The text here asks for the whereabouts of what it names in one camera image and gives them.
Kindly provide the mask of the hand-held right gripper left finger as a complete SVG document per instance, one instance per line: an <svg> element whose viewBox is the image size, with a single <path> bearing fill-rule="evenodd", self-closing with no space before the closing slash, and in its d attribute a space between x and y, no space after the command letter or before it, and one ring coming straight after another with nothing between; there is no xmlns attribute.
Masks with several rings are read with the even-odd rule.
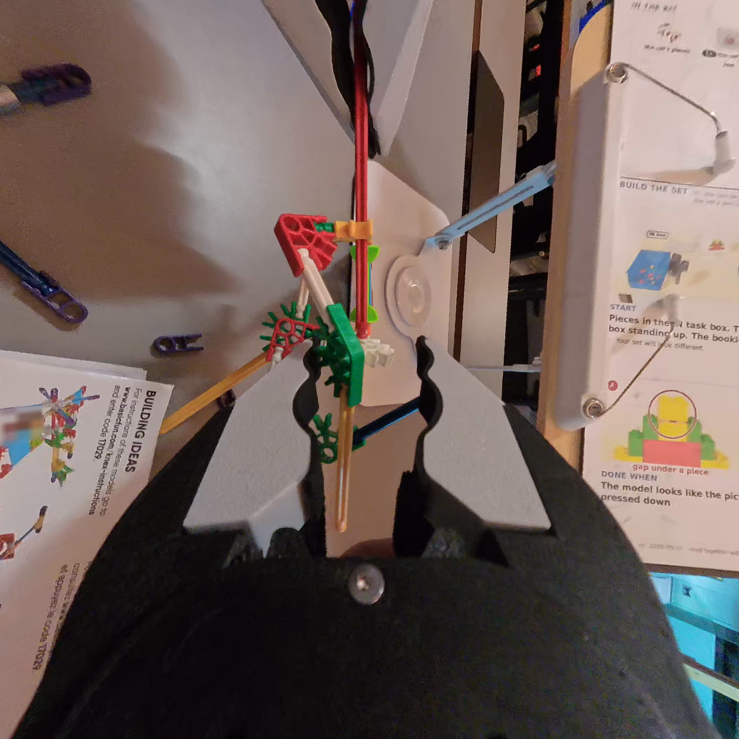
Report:
<svg viewBox="0 0 739 739"><path fill-rule="evenodd" d="M267 553L274 531L327 553L324 480L309 422L320 368L299 346L234 404L183 522L190 533L243 531Z"/></svg>

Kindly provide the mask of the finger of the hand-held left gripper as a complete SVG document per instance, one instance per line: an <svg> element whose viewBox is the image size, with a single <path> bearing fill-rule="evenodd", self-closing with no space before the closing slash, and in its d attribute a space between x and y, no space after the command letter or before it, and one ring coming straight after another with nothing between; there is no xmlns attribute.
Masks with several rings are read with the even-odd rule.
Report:
<svg viewBox="0 0 739 739"><path fill-rule="evenodd" d="M388 154L408 101L432 1L368 1L366 41L374 66L370 102L381 154Z"/></svg>
<svg viewBox="0 0 739 739"><path fill-rule="evenodd" d="M334 74L329 25L314 1L263 1L317 92L350 140L352 117Z"/></svg>

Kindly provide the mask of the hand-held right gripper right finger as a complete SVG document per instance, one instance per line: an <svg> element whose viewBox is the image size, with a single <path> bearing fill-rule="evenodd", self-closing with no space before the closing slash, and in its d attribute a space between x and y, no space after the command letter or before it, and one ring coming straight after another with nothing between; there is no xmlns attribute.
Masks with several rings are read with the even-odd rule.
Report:
<svg viewBox="0 0 739 739"><path fill-rule="evenodd" d="M426 425L395 499L395 555L503 556L496 530L548 531L504 403L444 348L415 346Z"/></svg>

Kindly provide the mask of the red toy rod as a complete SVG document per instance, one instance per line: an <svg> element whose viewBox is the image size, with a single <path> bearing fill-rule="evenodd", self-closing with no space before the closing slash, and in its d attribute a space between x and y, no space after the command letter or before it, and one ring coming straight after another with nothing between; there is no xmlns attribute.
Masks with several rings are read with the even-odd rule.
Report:
<svg viewBox="0 0 739 739"><path fill-rule="evenodd" d="M353 3L351 12L354 61L354 128L355 128L355 220L366 222L367 214L367 163L369 106L367 99L367 64L364 35L366 1ZM360 339L370 335L369 307L369 262L368 242L365 238L356 241L356 333Z"/></svg>

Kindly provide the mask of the colourful construction toy model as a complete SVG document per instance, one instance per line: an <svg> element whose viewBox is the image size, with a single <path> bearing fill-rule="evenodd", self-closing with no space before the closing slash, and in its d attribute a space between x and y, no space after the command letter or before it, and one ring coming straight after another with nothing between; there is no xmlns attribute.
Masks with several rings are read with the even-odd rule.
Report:
<svg viewBox="0 0 739 739"><path fill-rule="evenodd" d="M344 532L348 525L350 460L354 446L358 445L353 441L353 408L363 397L365 366L386 364L393 351L383 344L372 343L364 333L356 334L346 311L331 297L321 271L331 263L337 242L365 243L373 236L373 224L282 214L274 232L291 272L302 281L300 300L291 305L287 315L271 314L271 321L264 323L272 328L272 333L262 336L266 345L260 355L172 413L162 422L160 433L164 435L176 428L276 356L285 359L302 341L318 338L319 358L331 369L329 383L333 384L341 411L336 527Z"/></svg>

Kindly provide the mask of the illustrated toy leaflet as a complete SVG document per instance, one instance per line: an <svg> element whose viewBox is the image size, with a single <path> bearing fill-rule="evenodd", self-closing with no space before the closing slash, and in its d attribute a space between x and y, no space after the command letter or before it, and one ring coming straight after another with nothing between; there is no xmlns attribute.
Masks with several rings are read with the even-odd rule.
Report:
<svg viewBox="0 0 739 739"><path fill-rule="evenodd" d="M170 395L2 359L2 725L29 704L87 566L147 484Z"/></svg>

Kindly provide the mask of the white toy booklet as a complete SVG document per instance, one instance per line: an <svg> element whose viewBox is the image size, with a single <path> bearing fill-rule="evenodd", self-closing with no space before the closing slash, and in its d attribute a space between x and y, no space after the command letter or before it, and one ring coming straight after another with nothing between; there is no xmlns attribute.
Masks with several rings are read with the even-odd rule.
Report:
<svg viewBox="0 0 739 739"><path fill-rule="evenodd" d="M26 363L32 364L60 366L88 373L116 376L121 378L131 378L133 380L145 381L147 376L146 370L137 367L103 363L84 359L35 355L32 353L14 352L5 349L1 350L1 359L9 359L11 361L24 361Z"/></svg>

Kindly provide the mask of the blue rod cross assembly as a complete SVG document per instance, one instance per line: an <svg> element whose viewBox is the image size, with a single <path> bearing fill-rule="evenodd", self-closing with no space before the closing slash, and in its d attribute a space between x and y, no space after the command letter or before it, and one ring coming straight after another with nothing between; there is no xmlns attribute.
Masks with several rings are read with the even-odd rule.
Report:
<svg viewBox="0 0 739 739"><path fill-rule="evenodd" d="M89 73L71 63L25 69L14 82L1 85L1 116L16 115L29 107L50 107L88 97L92 92ZM87 307L51 275L37 271L7 244L1 243L1 264L20 285L69 324L88 317Z"/></svg>

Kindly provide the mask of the printed instruction sheet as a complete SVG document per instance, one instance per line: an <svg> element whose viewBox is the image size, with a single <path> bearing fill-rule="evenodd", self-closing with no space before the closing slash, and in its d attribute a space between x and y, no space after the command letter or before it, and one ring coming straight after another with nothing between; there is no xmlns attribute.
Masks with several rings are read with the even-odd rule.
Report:
<svg viewBox="0 0 739 739"><path fill-rule="evenodd" d="M614 2L582 472L642 560L737 573L737 2Z"/></svg>

